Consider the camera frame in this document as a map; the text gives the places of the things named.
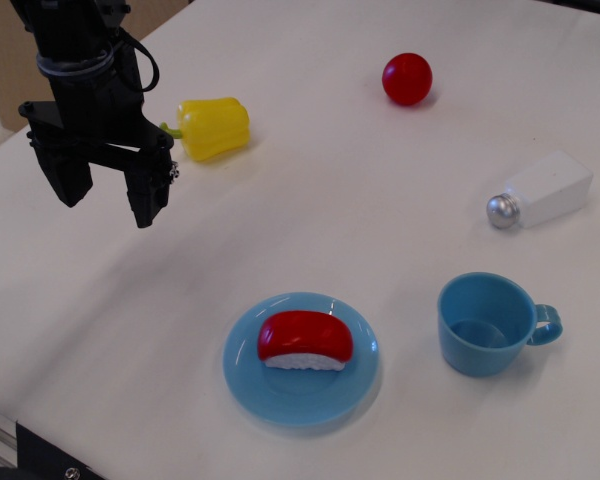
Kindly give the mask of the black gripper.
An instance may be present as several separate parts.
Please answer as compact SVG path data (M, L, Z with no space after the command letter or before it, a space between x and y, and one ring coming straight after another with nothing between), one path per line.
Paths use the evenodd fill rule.
M52 101L26 101L28 137L59 200L72 208L93 186L90 164L125 169L127 197L138 228L153 224L168 205L179 176L172 137L143 113L136 68L107 68L91 77L52 76Z

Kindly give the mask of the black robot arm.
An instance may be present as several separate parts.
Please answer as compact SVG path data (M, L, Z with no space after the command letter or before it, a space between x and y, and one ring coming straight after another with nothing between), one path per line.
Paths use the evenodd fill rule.
M160 78L141 80L137 56L148 50L122 27L124 1L16 1L37 45L36 63L53 100L19 108L41 170L60 201L80 202L93 186L91 167L123 172L138 227L167 206L178 176L173 137L143 114L144 95Z

